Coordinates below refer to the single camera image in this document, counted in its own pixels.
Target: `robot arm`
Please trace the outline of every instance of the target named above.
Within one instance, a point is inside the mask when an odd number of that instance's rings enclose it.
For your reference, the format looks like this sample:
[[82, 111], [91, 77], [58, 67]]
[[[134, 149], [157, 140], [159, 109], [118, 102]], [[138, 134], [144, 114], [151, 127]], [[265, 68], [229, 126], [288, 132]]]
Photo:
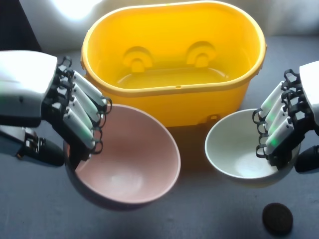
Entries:
[[2, 150], [63, 165], [62, 150], [26, 128], [45, 120], [71, 147], [81, 150], [82, 159], [102, 151], [101, 128], [112, 102], [70, 69], [71, 64], [65, 57], [57, 65], [56, 57], [40, 52], [0, 52], [0, 139], [11, 142]]
[[[319, 132], [318, 69], [319, 61], [301, 66], [299, 74], [285, 71], [285, 81], [253, 113], [260, 134], [256, 155], [278, 169], [291, 160], [291, 150], [303, 141], [305, 133]], [[310, 148], [299, 156], [295, 168], [298, 172], [309, 171], [319, 167], [316, 162], [319, 153]]]

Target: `gray table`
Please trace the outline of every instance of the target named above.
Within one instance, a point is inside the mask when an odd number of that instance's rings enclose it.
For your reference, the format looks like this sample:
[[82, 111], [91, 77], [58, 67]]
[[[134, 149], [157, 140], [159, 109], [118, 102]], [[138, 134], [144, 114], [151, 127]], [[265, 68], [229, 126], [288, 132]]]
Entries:
[[[268, 37], [264, 68], [249, 86], [242, 109], [257, 108], [288, 68], [319, 60], [317, 37]], [[68, 52], [74, 69], [83, 73], [80, 52]], [[294, 214], [288, 238], [313, 239], [319, 234], [319, 174], [294, 170], [264, 189], [249, 189], [220, 178], [207, 163], [201, 131], [169, 129], [182, 156], [176, 186], [162, 199], [129, 213], [102, 210], [72, 187], [63, 167], [54, 169], [0, 155], [1, 239], [234, 239], [272, 238], [261, 213], [271, 202], [287, 205]], [[47, 123], [37, 129], [62, 146]], [[185, 140], [186, 135], [198, 134]], [[308, 133], [302, 150], [318, 144]]]

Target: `black round object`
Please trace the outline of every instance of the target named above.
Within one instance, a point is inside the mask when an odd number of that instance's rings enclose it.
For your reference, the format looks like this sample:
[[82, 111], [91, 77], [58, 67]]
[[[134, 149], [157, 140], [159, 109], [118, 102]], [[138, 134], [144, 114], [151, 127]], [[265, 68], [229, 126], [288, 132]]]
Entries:
[[293, 228], [293, 214], [285, 205], [271, 203], [263, 210], [263, 223], [266, 229], [275, 235], [286, 235]]

